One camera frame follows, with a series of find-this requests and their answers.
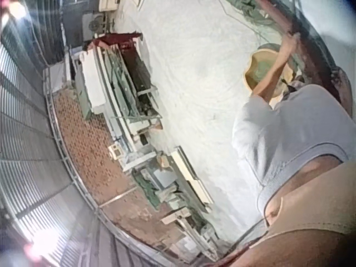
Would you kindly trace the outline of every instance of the white t-shirt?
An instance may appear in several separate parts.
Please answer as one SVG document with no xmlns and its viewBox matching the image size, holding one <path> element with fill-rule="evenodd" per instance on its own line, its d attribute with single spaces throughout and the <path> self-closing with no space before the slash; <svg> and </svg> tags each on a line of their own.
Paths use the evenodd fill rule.
<svg viewBox="0 0 356 267">
<path fill-rule="evenodd" d="M 262 188 L 258 208 L 263 215 L 278 189 L 310 160 L 321 155 L 356 159 L 356 124 L 328 91 L 307 85 L 274 109 L 251 96 L 235 120 L 233 147 L 245 178 L 257 179 Z"/>
</svg>

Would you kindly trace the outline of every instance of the yellow bucket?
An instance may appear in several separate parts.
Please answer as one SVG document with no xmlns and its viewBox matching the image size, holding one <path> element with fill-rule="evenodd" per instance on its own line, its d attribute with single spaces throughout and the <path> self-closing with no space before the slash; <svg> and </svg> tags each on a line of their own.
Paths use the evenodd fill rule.
<svg viewBox="0 0 356 267">
<path fill-rule="evenodd" d="M 244 72 L 245 86 L 251 90 L 251 92 L 272 67 L 277 59 L 277 55 L 278 53 L 276 51 L 266 48 L 259 49 L 251 55 L 249 67 Z M 287 83 L 291 82 L 293 79 L 293 70 L 288 64 L 283 69 L 281 79 L 282 78 L 285 79 Z M 273 93 L 273 102 L 280 99 L 282 93 L 288 89 L 287 85 L 284 84 L 281 79 Z"/>
</svg>

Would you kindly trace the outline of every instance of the metal frame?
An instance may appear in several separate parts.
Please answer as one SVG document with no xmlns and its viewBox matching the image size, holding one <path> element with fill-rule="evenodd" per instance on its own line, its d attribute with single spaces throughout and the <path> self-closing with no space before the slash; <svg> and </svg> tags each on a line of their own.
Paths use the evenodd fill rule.
<svg viewBox="0 0 356 267">
<path fill-rule="evenodd" d="M 133 237 L 129 236 L 122 229 L 119 229 L 117 226 L 110 221 L 110 219 L 105 215 L 105 213 L 100 208 L 97 202 L 93 199 L 91 194 L 88 192 L 85 187 L 82 179 L 80 178 L 73 161 L 71 160 L 66 145 L 63 141 L 63 137 L 58 125 L 58 119 L 55 111 L 55 105 L 53 103 L 53 94 L 48 85 L 50 85 L 50 81 L 45 83 L 46 85 L 46 101 L 47 101 L 47 109 L 50 117 L 50 123 L 53 131 L 53 135 L 55 137 L 58 150 L 63 159 L 63 163 L 73 180 L 73 184 L 78 189 L 79 193 L 88 203 L 89 207 L 95 212 L 96 216 L 102 223 L 108 228 L 108 230 L 114 235 L 114 237 L 122 242 L 125 246 L 127 246 L 131 251 L 134 251 L 139 257 L 144 258 L 148 262 L 151 262 L 157 266 L 175 266 L 168 258 L 167 255 L 161 255 L 161 253 L 146 244 L 141 243 L 140 241 L 135 240 Z"/>
<path fill-rule="evenodd" d="M 28 46 L 31 34 L 24 30 L 10 21 L 1 36 L 1 203 L 9 228 L 23 238 L 31 240 L 48 227 L 58 229 L 58 249 L 48 258 L 55 265 L 67 238 L 64 226 L 75 221 L 61 205 L 61 197 L 73 187 L 48 124 L 42 70 L 33 62 L 36 51 Z"/>
<path fill-rule="evenodd" d="M 116 201 L 116 200 L 119 200 L 120 198 L 122 198 L 122 197 L 128 195 L 129 193 L 135 191 L 136 189 L 137 189 L 137 186 L 134 186 L 133 188 L 131 188 L 131 189 L 125 191 L 124 193 L 119 194 L 119 195 L 113 197 L 112 199 L 106 201 L 105 203 L 101 204 L 101 205 L 99 206 L 99 208 L 102 209 L 103 207 L 105 207 L 105 206 L 107 206 L 107 205 L 113 203 L 113 202 Z"/>
<path fill-rule="evenodd" d="M 118 103 L 116 101 L 114 101 L 114 99 L 115 99 L 114 92 L 108 86 L 110 84 L 109 83 L 110 79 L 108 77 L 108 72 L 106 71 L 106 69 L 104 69 L 104 68 L 106 68 L 106 66 L 105 66 L 103 54 L 101 53 L 101 50 L 99 47 L 96 47 L 93 50 L 94 50 L 94 54 L 95 54 L 95 63 L 96 63 L 96 67 L 98 69 L 99 77 L 101 77 L 101 83 L 103 86 L 103 90 L 108 95 L 108 98 L 112 99 L 112 103 L 110 105 L 112 106 L 114 115 L 117 115 L 118 117 L 122 117 L 122 115 L 123 115 L 122 111 L 121 111 Z M 128 151 L 136 152 L 137 148 L 135 146 L 134 141 L 131 138 L 127 121 L 123 118 L 116 118 L 116 119 L 118 120 L 118 125 L 122 132 L 122 138 L 125 140 L 125 143 L 127 144 Z"/>
</svg>

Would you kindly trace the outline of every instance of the metal rail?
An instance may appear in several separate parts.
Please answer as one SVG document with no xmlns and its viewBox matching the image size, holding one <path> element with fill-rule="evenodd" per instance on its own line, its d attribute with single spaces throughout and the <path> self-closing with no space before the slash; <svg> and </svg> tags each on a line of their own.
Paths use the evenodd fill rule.
<svg viewBox="0 0 356 267">
<path fill-rule="evenodd" d="M 53 131 L 53 135 L 55 137 L 60 155 L 63 159 L 63 163 L 65 164 L 65 167 L 67 168 L 67 171 L 68 171 L 70 177 L 72 178 L 73 183 L 74 183 L 75 187 L 78 189 L 79 193 L 82 195 L 82 197 L 88 203 L 89 207 L 93 210 L 93 212 L 96 213 L 96 216 L 100 219 L 100 221 L 102 221 L 102 223 L 115 236 L 115 238 L 117 240 L 119 240 L 120 242 L 122 242 L 124 245 L 126 245 L 130 250 L 134 251 L 140 257 L 146 259 L 147 261 L 153 263 L 154 265 L 175 266 L 175 264 L 173 264 L 169 260 L 169 256 L 161 255 L 161 253 L 159 251 L 141 243 L 140 241 L 135 240 L 133 237 L 129 236 L 124 230 L 119 229 L 117 226 L 115 226 L 111 222 L 111 220 L 106 216 L 106 214 L 102 211 L 99 204 L 93 199 L 93 197 L 89 193 L 88 189 L 84 185 L 82 179 L 80 178 L 80 176 L 75 168 L 75 165 L 73 164 L 73 161 L 69 156 L 67 147 L 63 140 L 61 130 L 58 125 L 55 104 L 53 101 L 53 94 L 52 94 L 50 87 L 48 86 L 48 84 L 51 84 L 51 83 L 50 83 L 50 81 L 47 81 L 45 84 L 46 84 L 46 93 L 47 93 L 46 94 L 47 109 L 48 109 L 48 114 L 50 117 L 50 123 L 51 123 L 52 131 Z"/>
<path fill-rule="evenodd" d="M 103 207 L 105 207 L 105 206 L 107 206 L 107 205 L 113 203 L 113 202 L 116 201 L 116 200 L 119 200 L 120 198 L 122 198 L 122 197 L 128 195 L 129 193 L 134 192 L 136 189 L 137 189 L 137 186 L 135 186 L 135 187 L 133 187 L 133 188 L 127 190 L 126 192 L 124 192 L 124 193 L 122 193 L 122 194 L 119 194 L 119 195 L 113 197 L 113 198 L 110 199 L 109 201 L 106 201 L 105 203 L 101 204 L 101 205 L 99 206 L 99 208 L 102 209 Z"/>
</svg>

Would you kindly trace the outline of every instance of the brick wall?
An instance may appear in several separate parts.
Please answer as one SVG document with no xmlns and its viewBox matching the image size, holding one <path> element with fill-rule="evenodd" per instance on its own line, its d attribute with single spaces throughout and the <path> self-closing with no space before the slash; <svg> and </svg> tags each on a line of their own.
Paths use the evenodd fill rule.
<svg viewBox="0 0 356 267">
<path fill-rule="evenodd" d="M 75 94 L 68 89 L 59 91 L 54 101 L 68 152 L 93 198 L 102 204 L 132 188 L 133 179 L 123 174 L 118 162 L 110 160 L 107 147 L 112 140 L 104 117 L 94 115 L 84 121 Z M 162 204 L 159 211 L 154 210 L 141 189 L 103 210 L 114 224 L 149 245 L 170 246 L 182 236 L 174 224 L 164 225 L 160 221 L 170 208 Z"/>
</svg>

